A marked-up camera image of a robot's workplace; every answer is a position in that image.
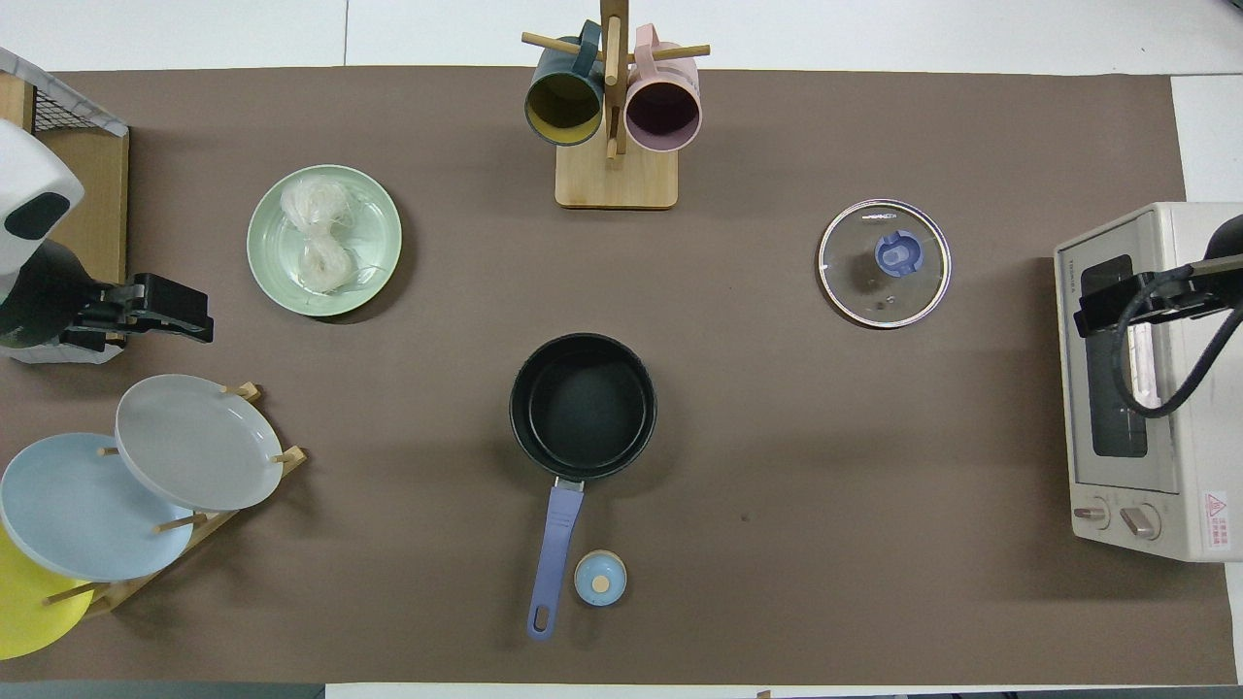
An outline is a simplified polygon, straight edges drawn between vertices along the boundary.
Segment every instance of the purple pot handle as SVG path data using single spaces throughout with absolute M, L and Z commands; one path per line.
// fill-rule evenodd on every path
M 583 504 L 582 490 L 553 486 L 548 494 L 548 516 L 544 519 L 544 540 L 539 546 L 539 567 L 536 570 L 536 588 L 531 593 L 531 611 L 527 612 L 527 636 L 536 641 L 552 637 L 557 621 L 557 601 L 566 577 L 566 558 L 569 556 L 569 537 L 574 534 L 578 509 Z M 536 623 L 542 621 L 543 627 Z

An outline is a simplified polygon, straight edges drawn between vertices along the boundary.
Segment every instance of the wooden mug rack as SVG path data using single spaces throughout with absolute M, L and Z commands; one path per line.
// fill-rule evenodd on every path
M 669 209 L 677 203 L 677 153 L 626 148 L 622 109 L 629 66 L 629 0 L 600 0 L 604 51 L 604 119 L 585 143 L 557 147 L 557 203 L 567 209 Z M 578 45 L 523 32 L 522 41 L 554 51 L 578 53 Z M 711 46 L 655 51 L 653 58 L 707 56 Z

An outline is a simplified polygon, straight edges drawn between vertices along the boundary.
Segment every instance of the yellow plate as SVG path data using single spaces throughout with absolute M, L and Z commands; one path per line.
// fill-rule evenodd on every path
M 68 633 L 93 595 L 78 595 L 47 607 L 44 598 L 83 585 L 45 570 L 17 550 L 0 527 L 0 660 L 34 653 Z

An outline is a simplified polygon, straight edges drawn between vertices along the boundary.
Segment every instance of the dark green mug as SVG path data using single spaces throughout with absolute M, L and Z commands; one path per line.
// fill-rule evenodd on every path
M 578 55 L 544 49 L 527 88 L 531 129 L 554 146 L 576 146 L 595 134 L 604 118 L 604 66 L 595 60 L 600 25 L 587 20 L 578 37 Z

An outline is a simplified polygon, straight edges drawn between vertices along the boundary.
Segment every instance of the small blue lid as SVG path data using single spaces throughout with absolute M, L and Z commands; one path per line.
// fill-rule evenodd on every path
M 608 607 L 625 592 L 625 565 L 612 551 L 592 551 L 574 568 L 574 590 L 583 602 Z

